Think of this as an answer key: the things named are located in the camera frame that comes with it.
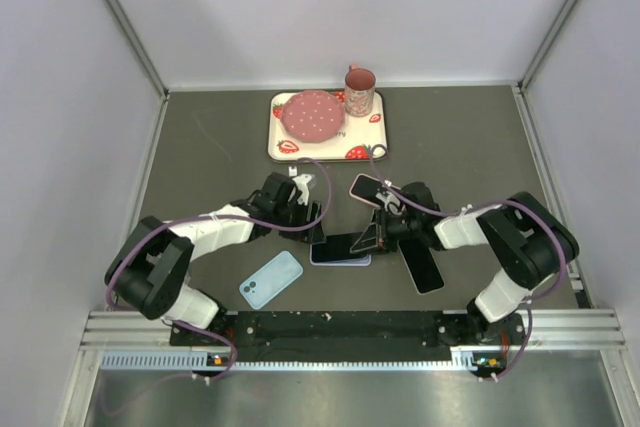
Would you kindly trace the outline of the blue-edged black phone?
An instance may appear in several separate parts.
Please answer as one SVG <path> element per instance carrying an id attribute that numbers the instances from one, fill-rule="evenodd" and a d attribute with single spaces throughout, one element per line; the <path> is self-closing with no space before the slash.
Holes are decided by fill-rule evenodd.
<path id="1" fill-rule="evenodd" d="M 356 233 L 327 236 L 324 244 L 331 245 L 331 248 L 329 249 L 329 256 L 334 259 L 357 258 L 364 256 L 364 254 L 352 254 L 349 252 L 350 246 L 356 240 L 357 236 L 358 235 Z"/>

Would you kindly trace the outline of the light blue phone case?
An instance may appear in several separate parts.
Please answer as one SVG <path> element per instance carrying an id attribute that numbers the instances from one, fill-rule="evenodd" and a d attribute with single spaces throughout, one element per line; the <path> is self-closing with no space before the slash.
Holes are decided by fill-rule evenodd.
<path id="1" fill-rule="evenodd" d="M 250 275 L 239 292 L 254 310 L 260 310 L 303 274 L 303 266 L 288 251 L 282 251 Z"/>

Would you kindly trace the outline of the lavender phone case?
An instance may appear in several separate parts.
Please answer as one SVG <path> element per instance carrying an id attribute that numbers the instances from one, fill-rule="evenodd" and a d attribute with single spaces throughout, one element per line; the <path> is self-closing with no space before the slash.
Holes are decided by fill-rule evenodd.
<path id="1" fill-rule="evenodd" d="M 325 267 L 366 267 L 371 264 L 372 256 L 364 255 L 357 258 L 334 259 L 329 256 L 330 244 L 316 244 L 310 247 L 310 263 L 314 266 Z"/>

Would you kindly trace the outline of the silver-edged black phone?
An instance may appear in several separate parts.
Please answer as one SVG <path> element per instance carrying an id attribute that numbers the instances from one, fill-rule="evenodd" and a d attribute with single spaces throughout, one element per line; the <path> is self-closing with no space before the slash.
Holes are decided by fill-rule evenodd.
<path id="1" fill-rule="evenodd" d="M 420 240 L 402 240 L 399 242 L 399 250 L 420 295 L 440 290 L 445 286 L 430 249 Z"/>

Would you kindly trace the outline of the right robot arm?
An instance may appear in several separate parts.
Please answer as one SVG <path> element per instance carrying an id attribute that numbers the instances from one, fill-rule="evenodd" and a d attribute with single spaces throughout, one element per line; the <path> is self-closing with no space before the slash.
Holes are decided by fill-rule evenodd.
<path id="1" fill-rule="evenodd" d="M 534 291 L 549 278 L 564 274 L 580 253 L 574 235 L 526 191 L 452 214 L 440 209 L 422 182 L 399 190 L 377 184 L 376 194 L 384 205 L 374 210 L 352 253 L 395 252 L 403 241 L 416 241 L 429 252 L 491 248 L 501 269 L 467 305 L 467 331 L 481 343 L 498 336 L 503 320 L 535 299 Z"/>

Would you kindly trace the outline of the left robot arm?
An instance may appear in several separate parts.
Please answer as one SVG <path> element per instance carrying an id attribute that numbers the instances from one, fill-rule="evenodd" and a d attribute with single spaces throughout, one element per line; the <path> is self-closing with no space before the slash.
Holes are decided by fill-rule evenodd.
<path id="1" fill-rule="evenodd" d="M 205 343 L 226 334 L 223 308 L 209 295 L 190 287 L 192 261 L 222 248 L 252 242 L 277 230 L 299 242 L 311 242 L 321 222 L 319 202 L 309 200 L 312 174 L 270 174 L 249 197 L 200 216 L 161 221 L 140 220 L 109 266 L 107 298 L 117 295 L 148 320 L 191 325 Z"/>

